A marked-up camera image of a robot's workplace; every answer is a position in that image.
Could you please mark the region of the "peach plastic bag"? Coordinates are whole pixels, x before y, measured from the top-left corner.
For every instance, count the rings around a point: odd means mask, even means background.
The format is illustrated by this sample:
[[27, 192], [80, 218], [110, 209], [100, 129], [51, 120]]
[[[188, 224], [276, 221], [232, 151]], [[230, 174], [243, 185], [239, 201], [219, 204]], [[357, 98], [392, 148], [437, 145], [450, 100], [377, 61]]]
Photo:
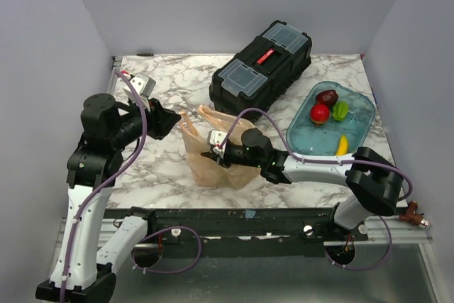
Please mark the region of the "peach plastic bag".
[[[209, 139], [202, 137], [186, 112], [180, 115], [182, 119], [179, 127], [186, 150], [186, 161], [197, 185], [241, 189], [258, 177], [260, 171], [255, 167], [234, 164], [228, 168], [222, 166], [219, 154], [211, 154]], [[235, 116], [215, 111], [206, 105], [199, 107], [199, 115], [217, 131], [214, 138], [217, 145], [223, 141], [236, 119]]]

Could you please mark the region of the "red fake apple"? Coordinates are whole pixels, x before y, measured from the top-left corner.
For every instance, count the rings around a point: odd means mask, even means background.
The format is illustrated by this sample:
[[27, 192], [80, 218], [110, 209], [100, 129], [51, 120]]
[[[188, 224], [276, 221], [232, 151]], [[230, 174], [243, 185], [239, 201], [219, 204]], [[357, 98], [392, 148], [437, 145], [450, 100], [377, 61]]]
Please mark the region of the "red fake apple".
[[315, 104], [309, 112], [309, 118], [317, 126], [325, 124], [330, 116], [330, 109], [325, 104]]

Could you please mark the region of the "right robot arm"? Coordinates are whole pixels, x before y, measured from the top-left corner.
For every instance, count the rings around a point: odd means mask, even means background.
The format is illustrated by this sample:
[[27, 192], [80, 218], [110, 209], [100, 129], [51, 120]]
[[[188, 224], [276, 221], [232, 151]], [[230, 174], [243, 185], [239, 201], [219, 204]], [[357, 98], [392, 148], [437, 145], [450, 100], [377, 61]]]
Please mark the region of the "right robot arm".
[[207, 143], [209, 150], [203, 157], [225, 168], [256, 167], [273, 184], [320, 182], [349, 188], [352, 195], [335, 205], [333, 218], [326, 223], [327, 234], [334, 240], [343, 240], [372, 215], [396, 213], [403, 174], [370, 148], [360, 147], [341, 156], [307, 157], [274, 148], [256, 128], [244, 131], [240, 144], [229, 140], [226, 133], [212, 130]]

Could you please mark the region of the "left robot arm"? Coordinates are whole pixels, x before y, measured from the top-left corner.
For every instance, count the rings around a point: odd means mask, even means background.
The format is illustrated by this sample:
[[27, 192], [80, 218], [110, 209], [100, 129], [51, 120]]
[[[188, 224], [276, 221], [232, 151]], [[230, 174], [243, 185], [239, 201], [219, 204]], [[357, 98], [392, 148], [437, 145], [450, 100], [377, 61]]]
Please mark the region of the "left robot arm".
[[48, 302], [109, 302], [116, 275], [134, 245], [157, 234], [154, 215], [134, 208], [121, 227], [98, 247], [104, 213], [122, 165], [122, 152], [132, 142], [142, 148], [145, 137], [162, 140], [181, 119], [157, 99], [144, 112], [133, 101], [117, 102], [110, 94], [95, 94], [83, 103], [83, 133], [67, 161], [68, 212], [62, 246], [50, 279], [37, 286], [37, 299]]

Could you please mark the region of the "yellow fake banana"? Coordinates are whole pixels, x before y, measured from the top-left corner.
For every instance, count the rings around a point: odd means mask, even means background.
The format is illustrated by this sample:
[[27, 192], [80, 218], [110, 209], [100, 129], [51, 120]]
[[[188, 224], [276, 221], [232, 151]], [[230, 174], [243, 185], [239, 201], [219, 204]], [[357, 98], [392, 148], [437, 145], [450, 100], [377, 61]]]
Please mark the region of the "yellow fake banana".
[[348, 139], [345, 135], [342, 135], [339, 140], [338, 149], [336, 155], [346, 155], [348, 153]]

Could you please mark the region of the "dark red fake plum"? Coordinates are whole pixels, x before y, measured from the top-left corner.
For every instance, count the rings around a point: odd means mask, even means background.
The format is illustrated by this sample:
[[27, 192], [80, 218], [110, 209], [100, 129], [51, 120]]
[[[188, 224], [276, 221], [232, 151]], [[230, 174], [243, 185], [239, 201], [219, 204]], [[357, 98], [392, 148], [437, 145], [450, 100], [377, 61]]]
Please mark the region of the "dark red fake plum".
[[318, 93], [315, 97], [316, 104], [323, 104], [328, 108], [334, 107], [338, 101], [338, 93], [334, 89], [327, 89]]

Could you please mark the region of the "green fake starfruit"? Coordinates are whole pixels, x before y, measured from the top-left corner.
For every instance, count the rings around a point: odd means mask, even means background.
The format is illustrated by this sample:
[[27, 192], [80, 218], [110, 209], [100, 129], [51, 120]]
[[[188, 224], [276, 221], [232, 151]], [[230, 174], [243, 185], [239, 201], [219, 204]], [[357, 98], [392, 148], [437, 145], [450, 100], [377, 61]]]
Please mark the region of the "green fake starfruit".
[[332, 117], [335, 121], [341, 122], [345, 120], [346, 116], [348, 115], [348, 112], [349, 112], [348, 104], [344, 101], [338, 101], [333, 106]]

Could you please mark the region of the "blue transparent fruit tray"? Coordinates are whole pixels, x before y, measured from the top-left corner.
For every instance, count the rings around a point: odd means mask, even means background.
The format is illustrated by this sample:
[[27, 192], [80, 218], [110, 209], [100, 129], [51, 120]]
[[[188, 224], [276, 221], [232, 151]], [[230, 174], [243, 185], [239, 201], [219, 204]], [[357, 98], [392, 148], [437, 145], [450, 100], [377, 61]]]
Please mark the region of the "blue transparent fruit tray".
[[[322, 92], [335, 91], [338, 95], [336, 107], [345, 109], [345, 117], [331, 115], [327, 122], [316, 125], [310, 110]], [[309, 92], [287, 132], [287, 143], [295, 153], [305, 155], [335, 155], [341, 137], [348, 142], [348, 152], [356, 151], [364, 142], [375, 118], [375, 107], [363, 94], [336, 82], [319, 82]]]

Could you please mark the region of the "black plastic toolbox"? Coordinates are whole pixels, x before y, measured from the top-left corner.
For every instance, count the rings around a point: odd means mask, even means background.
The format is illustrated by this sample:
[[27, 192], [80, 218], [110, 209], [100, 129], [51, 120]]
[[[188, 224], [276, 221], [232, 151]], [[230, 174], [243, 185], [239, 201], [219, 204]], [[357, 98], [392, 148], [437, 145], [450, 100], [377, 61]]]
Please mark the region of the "black plastic toolbox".
[[312, 39], [276, 20], [213, 73], [209, 98], [216, 111], [237, 116], [247, 108], [267, 112], [311, 64]]

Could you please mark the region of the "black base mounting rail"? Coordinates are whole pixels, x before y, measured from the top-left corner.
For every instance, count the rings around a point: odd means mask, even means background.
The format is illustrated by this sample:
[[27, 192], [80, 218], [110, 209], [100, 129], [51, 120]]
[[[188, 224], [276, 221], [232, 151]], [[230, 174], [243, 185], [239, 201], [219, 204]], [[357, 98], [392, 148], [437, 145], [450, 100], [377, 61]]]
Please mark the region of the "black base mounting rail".
[[349, 238], [366, 241], [358, 228], [347, 231], [334, 224], [332, 209], [110, 209], [109, 219], [139, 216], [147, 234], [163, 230], [139, 248], [151, 257], [157, 250], [165, 258], [252, 258], [302, 255], [322, 257], [329, 244], [343, 245]]

